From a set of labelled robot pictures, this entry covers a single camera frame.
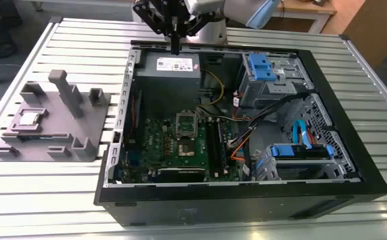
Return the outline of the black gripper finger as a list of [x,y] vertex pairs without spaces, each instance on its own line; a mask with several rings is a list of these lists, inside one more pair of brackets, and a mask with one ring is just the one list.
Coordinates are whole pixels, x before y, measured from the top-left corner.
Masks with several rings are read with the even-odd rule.
[[181,49],[181,39],[184,39],[187,36],[192,37],[195,34],[201,30],[201,28],[207,25],[207,23],[211,20],[211,14],[204,13],[199,16],[195,16],[192,20],[188,21],[179,21],[176,24],[176,30],[175,30],[175,54],[177,55],[180,53]]
[[169,38],[171,54],[177,54],[177,34],[171,0],[135,0],[132,10],[159,35]]

